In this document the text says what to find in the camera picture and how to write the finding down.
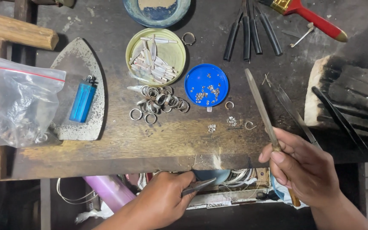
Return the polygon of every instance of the pink plastic bottle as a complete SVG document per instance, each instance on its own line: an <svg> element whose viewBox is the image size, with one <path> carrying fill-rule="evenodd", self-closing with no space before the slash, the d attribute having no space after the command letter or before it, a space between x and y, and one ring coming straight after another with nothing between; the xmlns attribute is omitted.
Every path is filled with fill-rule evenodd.
<svg viewBox="0 0 368 230"><path fill-rule="evenodd" d="M83 179L114 213L136 198L116 175L84 176Z"/></svg>

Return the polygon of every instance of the hand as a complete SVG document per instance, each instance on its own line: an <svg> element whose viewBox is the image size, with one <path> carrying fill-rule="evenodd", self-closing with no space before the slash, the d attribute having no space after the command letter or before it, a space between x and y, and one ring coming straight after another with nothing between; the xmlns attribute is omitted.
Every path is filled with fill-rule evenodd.
<svg viewBox="0 0 368 230"><path fill-rule="evenodd" d="M183 189L195 180L191 171L180 175L157 173L134 200L99 225L97 230L153 230L170 225L182 217L196 195L195 191L181 197Z"/></svg>
<svg viewBox="0 0 368 230"><path fill-rule="evenodd" d="M262 149L259 162L269 161L275 179L311 207L324 207L341 197L333 157L303 138L273 128L283 152L273 152L272 145Z"/></svg>

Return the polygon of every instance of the workbench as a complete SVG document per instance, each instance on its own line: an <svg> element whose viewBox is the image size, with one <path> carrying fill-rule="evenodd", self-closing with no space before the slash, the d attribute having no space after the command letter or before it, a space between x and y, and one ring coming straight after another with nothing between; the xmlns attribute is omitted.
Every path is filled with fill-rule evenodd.
<svg viewBox="0 0 368 230"><path fill-rule="evenodd" d="M10 3L0 2L0 14L12 13ZM55 52L38 50L36 66L49 68L59 51L77 37L91 46L102 67L105 81L106 107L103 132L97 141L64 141L62 145L17 149L8 162L11 179L73 177L152 172L157 170L188 171L238 169L267 166L258 162L262 147L269 143L258 108L249 89L244 69L249 68L257 81L272 124L302 134L267 84L261 85L269 72L303 116L308 78L315 60L326 55L340 55L368 68L368 1L308 0L312 11L332 21L349 36L349 43L339 43L320 30L308 35L295 48L289 44L298 39L281 33L282 29L304 34L303 18L283 17L272 9L260 6L267 14L283 55L276 57L258 23L263 55L252 55L251 63L242 60L243 37L240 28L231 62L222 60L228 33L240 1L192 1L186 16L168 28L181 37L186 32L196 36L196 43L187 46L187 64L180 79L171 85L174 95L189 101L184 92L185 73L201 63L220 67L229 80L227 98L212 112L191 104L187 113L173 111L158 116L154 125L129 117L140 93L126 89L140 83L128 75L125 49L137 32L144 29L126 13L122 1L78 0L73 9L38 6L37 24L54 29L60 35ZM224 103L232 101L233 109ZM227 118L237 119L236 127ZM247 121L257 125L244 128ZM208 125L216 131L208 133ZM347 149L339 132L313 130L319 144L329 151L336 163L367 162L368 153Z"/></svg>

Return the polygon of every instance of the blue lighter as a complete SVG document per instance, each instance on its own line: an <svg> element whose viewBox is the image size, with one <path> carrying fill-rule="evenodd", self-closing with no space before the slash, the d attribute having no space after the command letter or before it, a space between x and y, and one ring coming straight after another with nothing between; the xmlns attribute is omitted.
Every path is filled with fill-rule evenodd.
<svg viewBox="0 0 368 230"><path fill-rule="evenodd" d="M80 123L86 121L95 91L95 77L89 75L85 80L80 81L69 120Z"/></svg>

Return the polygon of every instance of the ziplock bag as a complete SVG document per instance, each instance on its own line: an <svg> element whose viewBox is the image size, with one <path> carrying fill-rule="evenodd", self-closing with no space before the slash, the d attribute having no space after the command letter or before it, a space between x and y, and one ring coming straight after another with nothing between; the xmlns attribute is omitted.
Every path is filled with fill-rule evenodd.
<svg viewBox="0 0 368 230"><path fill-rule="evenodd" d="M0 58L0 145L20 148L60 143L48 127L65 76L65 71Z"/></svg>

